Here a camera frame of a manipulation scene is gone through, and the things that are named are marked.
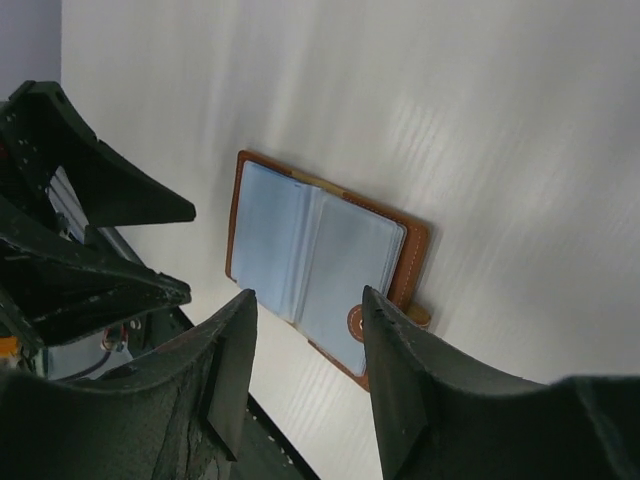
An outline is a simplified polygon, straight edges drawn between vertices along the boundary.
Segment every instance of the brown circle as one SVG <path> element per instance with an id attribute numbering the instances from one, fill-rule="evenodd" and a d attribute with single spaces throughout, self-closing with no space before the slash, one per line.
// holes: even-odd
<path id="1" fill-rule="evenodd" d="M 347 327 L 351 336 L 358 340 L 360 343 L 364 343 L 364 334 L 362 331 L 362 305 L 356 305 L 349 312 L 347 317 Z"/>

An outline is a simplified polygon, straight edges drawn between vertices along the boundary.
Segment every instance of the gray floor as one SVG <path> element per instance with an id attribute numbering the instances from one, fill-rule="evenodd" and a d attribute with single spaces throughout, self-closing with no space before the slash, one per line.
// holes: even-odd
<path id="1" fill-rule="evenodd" d="M 640 367 L 640 5 L 599 0 L 64 0 L 88 123 L 195 202 L 128 228 L 193 287 L 223 273 L 255 148 L 432 222 L 432 330 L 538 381 Z M 380 478 L 369 398 L 260 312 L 251 391 L 322 478 Z"/>

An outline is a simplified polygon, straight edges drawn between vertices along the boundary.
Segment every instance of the black cable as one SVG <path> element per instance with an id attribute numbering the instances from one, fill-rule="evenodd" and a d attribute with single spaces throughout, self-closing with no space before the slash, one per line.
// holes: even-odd
<path id="1" fill-rule="evenodd" d="M 95 365 L 85 368 L 81 372 L 74 373 L 73 375 L 69 375 L 68 377 L 58 378 L 56 379 L 56 382 L 71 382 L 73 380 L 79 380 L 80 378 L 86 377 L 87 375 L 90 375 L 96 370 L 98 370 L 100 367 L 104 366 L 104 364 L 107 363 L 107 361 L 109 360 L 109 357 L 111 357 L 111 352 L 105 352 L 102 358 L 98 360 L 98 362 Z"/>

